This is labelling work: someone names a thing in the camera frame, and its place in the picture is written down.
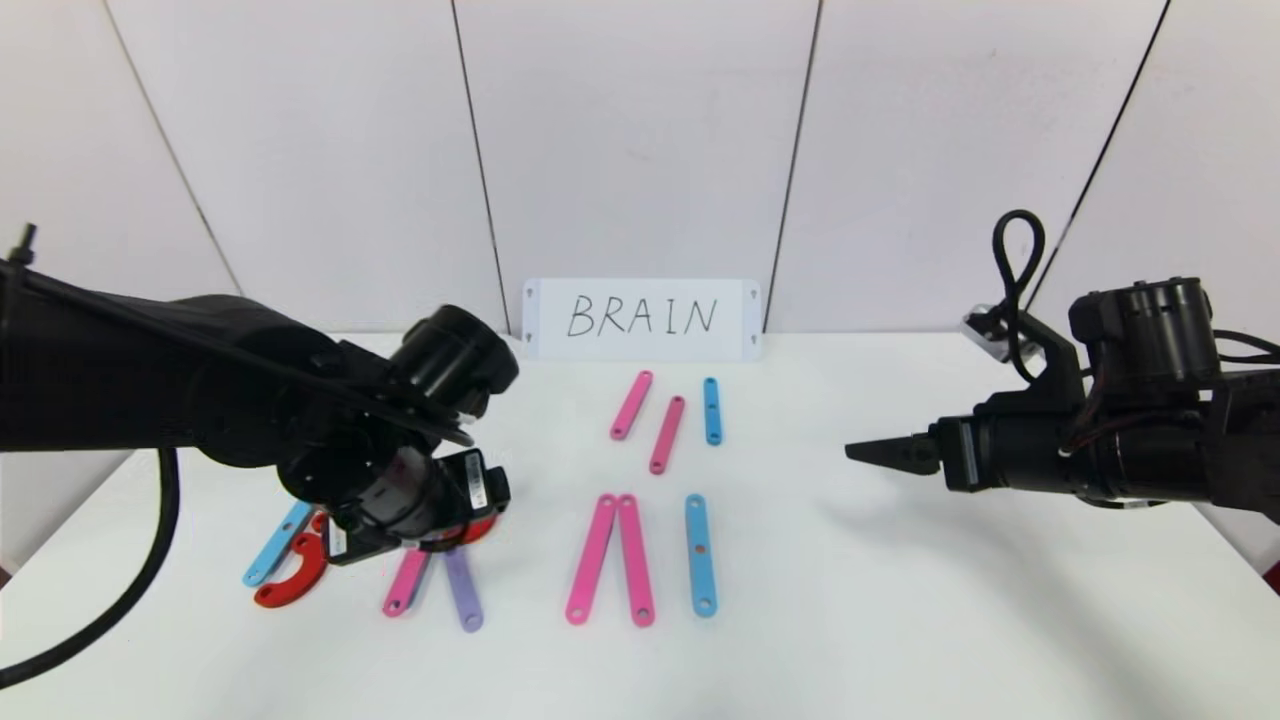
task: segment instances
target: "pink stick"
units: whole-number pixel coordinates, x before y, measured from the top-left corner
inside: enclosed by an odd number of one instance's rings
[[[653,589],[649,562],[644,557],[640,534],[640,506],[634,495],[618,496],[618,524],[622,525],[622,562],[627,568],[627,594],[631,596],[631,621],[641,628],[653,625]]]
[[[640,406],[644,405],[644,396],[649,393],[649,386],[652,384],[653,373],[649,370],[641,370],[636,375],[636,382],[631,384],[631,392],[627,393],[627,398],[622,402],[622,410],[618,410],[618,416],[613,420],[609,437],[613,439],[627,438],[627,433],[631,432],[631,424],[635,423],[636,414],[640,413]]]
[[[604,568],[604,551],[609,548],[609,534],[613,533],[613,514],[617,498],[602,495],[591,516],[591,529],[586,532],[586,547],[577,564],[573,577],[573,589],[568,593],[568,606],[564,618],[570,625],[581,625],[591,615],[591,601],[595,600],[595,585],[600,582],[600,569]]]
[[[667,405],[667,416],[662,420],[662,432],[658,433],[658,445],[653,447],[653,459],[649,460],[649,471],[660,475],[667,470],[667,461],[671,457],[671,446],[676,443],[676,430],[680,429],[680,416],[685,413],[685,398],[671,398]]]
[[[392,580],[392,589],[387,593],[387,601],[383,602],[383,615],[399,618],[408,610],[408,603],[413,601],[413,592],[417,591],[417,584],[422,580],[422,570],[426,569],[426,561],[430,559],[430,552],[404,551],[404,559],[401,560],[396,579]]]

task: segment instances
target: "white sign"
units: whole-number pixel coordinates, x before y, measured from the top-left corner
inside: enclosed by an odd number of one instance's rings
[[[544,278],[521,300],[530,357],[742,361],[764,343],[754,281]]]

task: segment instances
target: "wire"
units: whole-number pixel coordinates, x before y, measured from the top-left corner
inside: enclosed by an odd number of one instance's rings
[[[1213,331],[1213,338],[1239,342],[1240,345],[1247,345],[1263,351],[1263,355],[1219,355],[1219,357],[1226,360],[1228,363],[1240,363],[1244,365],[1280,365],[1280,345],[1265,341],[1260,337],[1253,337],[1251,334],[1238,333],[1235,331]]]
[[[1023,274],[1016,279],[1014,278],[1014,269],[1009,264],[1009,251],[1005,249],[1005,228],[1014,220],[1023,220],[1032,228],[1032,256],[1027,259],[1027,266],[1023,268]],[[1023,354],[1019,350],[1018,324],[1021,309],[1018,304],[1021,301],[1023,292],[1030,284],[1032,275],[1036,274],[1036,268],[1039,266],[1041,258],[1044,255],[1044,225],[1030,210],[1010,210],[996,222],[996,227],[991,232],[991,249],[996,255],[996,268],[1000,270],[1000,279],[1005,283],[1005,300],[996,306],[996,310],[1005,314],[1005,325],[1009,329],[1009,360],[1018,369],[1018,374],[1030,383],[1036,380],[1036,375],[1027,369],[1027,364],[1023,363]]]
[[[178,454],[172,447],[161,447],[160,452],[160,523],[156,527],[155,539],[151,542],[151,551],[142,562],[142,569],[133,578],[129,587],[120,597],[111,603],[96,620],[86,625],[82,630],[40,655],[23,660],[0,670],[0,689],[10,688],[18,683],[42,675],[93,644],[108,630],[115,626],[137,605],[151,582],[160,573],[164,559],[169,555],[169,546],[173,544],[173,536],[178,528]]]

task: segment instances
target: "white table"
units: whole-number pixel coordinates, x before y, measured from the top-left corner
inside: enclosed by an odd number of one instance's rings
[[[438,562],[410,612],[381,615],[398,553],[257,607],[239,578],[292,500],[273,469],[183,452],[178,538],[151,592],[79,657],[0,693],[0,717],[1276,716],[1280,598],[1190,506],[965,496],[845,460],[845,442],[1018,387],[1007,368],[959,336],[768,341],[760,364],[654,366],[623,443],[608,427],[640,365],[525,363],[474,428],[513,491],[471,551],[486,615],[474,635]],[[389,352],[397,338],[360,342]],[[708,374],[719,447],[703,439]],[[654,477],[673,393],[691,402]],[[133,577],[155,527],[154,457],[125,462],[0,593],[0,662],[79,629]],[[628,620],[614,539],[591,619],[571,626],[595,498],[625,491],[640,500],[657,623]],[[690,492],[710,509],[709,620],[689,600]]]

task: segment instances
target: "white wall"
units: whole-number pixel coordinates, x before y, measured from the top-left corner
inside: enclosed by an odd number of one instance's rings
[[[951,329],[1000,300],[992,225],[1032,209],[1052,249],[1162,5],[827,3],[767,329]],[[1015,268],[1029,241],[1010,228]]]
[[[102,5],[0,3],[0,247],[40,225],[41,273],[173,300],[236,292]],[[0,456],[0,565],[17,569],[122,452]]]
[[[1198,275],[1215,327],[1280,338],[1277,37],[1275,3],[1170,5],[1111,149],[1032,304],[1038,318],[1065,333],[1068,307],[1091,290]],[[1280,561],[1280,529],[1265,518],[1204,512],[1254,568]]]
[[[507,328],[448,3],[110,0],[244,293],[332,331]]]
[[[817,0],[457,9],[513,323],[529,278],[768,288]]]

